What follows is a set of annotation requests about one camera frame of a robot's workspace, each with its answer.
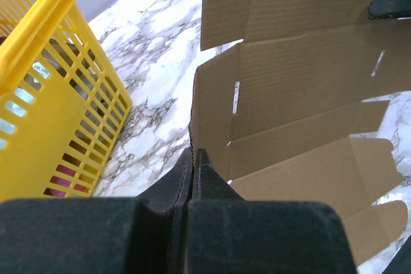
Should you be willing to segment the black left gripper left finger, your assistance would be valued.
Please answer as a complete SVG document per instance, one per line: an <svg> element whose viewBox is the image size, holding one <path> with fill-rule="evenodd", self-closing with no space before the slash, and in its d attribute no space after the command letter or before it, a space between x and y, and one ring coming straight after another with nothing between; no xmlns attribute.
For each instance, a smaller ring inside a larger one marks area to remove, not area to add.
<svg viewBox="0 0 411 274"><path fill-rule="evenodd" d="M136 197L1 204L2 273L182 273L192 154Z"/></svg>

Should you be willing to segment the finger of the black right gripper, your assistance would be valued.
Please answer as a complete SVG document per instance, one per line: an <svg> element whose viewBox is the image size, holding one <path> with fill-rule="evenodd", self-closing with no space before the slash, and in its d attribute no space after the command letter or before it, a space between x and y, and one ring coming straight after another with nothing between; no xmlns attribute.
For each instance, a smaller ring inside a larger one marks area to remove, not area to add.
<svg viewBox="0 0 411 274"><path fill-rule="evenodd" d="M383 274L411 274L411 247L405 243L395 255Z"/></svg>
<svg viewBox="0 0 411 274"><path fill-rule="evenodd" d="M370 20L409 19L411 0L372 0L368 7Z"/></svg>

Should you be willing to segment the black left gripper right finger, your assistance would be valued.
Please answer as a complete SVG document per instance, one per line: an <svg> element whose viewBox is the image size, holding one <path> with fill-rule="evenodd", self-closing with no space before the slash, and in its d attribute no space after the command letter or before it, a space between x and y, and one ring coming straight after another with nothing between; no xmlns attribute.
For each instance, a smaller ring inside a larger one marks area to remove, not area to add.
<svg viewBox="0 0 411 274"><path fill-rule="evenodd" d="M354 273L337 213L311 201L246 201L195 157L188 204L186 273Z"/></svg>

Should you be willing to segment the brown cardboard box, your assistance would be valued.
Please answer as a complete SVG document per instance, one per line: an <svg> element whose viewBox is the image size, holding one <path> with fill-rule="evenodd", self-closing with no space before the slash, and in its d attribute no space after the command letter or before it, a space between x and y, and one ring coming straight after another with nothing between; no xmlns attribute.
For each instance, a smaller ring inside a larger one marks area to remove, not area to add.
<svg viewBox="0 0 411 274"><path fill-rule="evenodd" d="M372 0L203 0L200 47L230 48L195 73L194 150L247 200L321 201L356 264L405 230L387 139L368 138L410 89L410 23L371 21Z"/></svg>

